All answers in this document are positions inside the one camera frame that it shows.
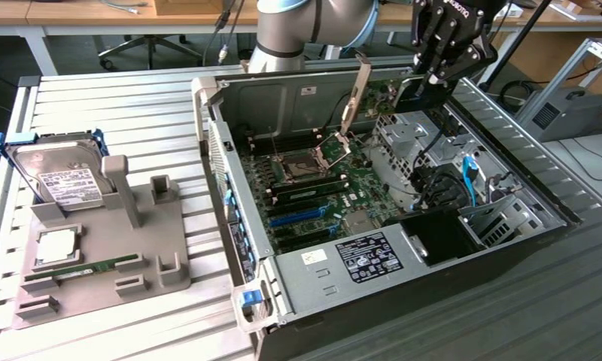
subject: office chair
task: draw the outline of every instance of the office chair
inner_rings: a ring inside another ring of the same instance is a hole
[[[122,53],[127,49],[131,49],[134,47],[139,47],[143,44],[147,44],[147,69],[154,69],[154,53],[157,52],[157,45],[163,45],[165,47],[169,47],[170,49],[177,50],[178,52],[191,55],[197,57],[199,60],[197,62],[197,66],[201,65],[203,56],[194,50],[189,49],[187,47],[182,47],[178,44],[174,44],[173,42],[166,40],[166,37],[171,35],[143,35],[141,38],[134,39],[131,35],[125,35],[125,43],[122,43],[118,47],[103,51],[99,54],[101,59],[101,66],[106,70],[114,70],[114,62],[107,58],[109,56],[113,56],[115,54]],[[182,44],[187,44],[189,40],[185,37],[185,35],[179,35],[179,42]]]

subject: warning label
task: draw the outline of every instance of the warning label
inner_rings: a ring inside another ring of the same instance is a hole
[[[40,180],[59,205],[77,205],[103,199],[89,168],[46,173],[40,175]]]
[[[358,284],[404,268],[384,233],[337,245],[350,277]]]

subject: motherboard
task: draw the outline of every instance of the motherboard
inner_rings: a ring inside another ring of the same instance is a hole
[[[278,253],[378,229],[403,213],[356,135],[250,140],[241,161]]]

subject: hard drive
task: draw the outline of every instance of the hard drive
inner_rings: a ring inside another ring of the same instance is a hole
[[[99,207],[103,194],[115,192],[102,172],[109,151],[98,129],[40,136],[0,133],[0,154],[19,170],[36,201],[57,202],[65,211]]]

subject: slatted metal table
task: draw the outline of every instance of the slatted metal table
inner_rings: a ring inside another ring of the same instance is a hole
[[[322,66],[341,66],[337,61]],[[193,119],[194,77],[224,68],[44,77],[23,87],[10,132],[98,126],[130,156],[131,185],[170,174],[181,184],[190,289],[11,330],[32,193],[0,163],[0,359],[254,359],[237,328],[229,264],[205,182]],[[489,284],[300,357],[369,359],[602,359],[602,202],[552,162],[465,80],[456,98],[584,219],[580,228]]]

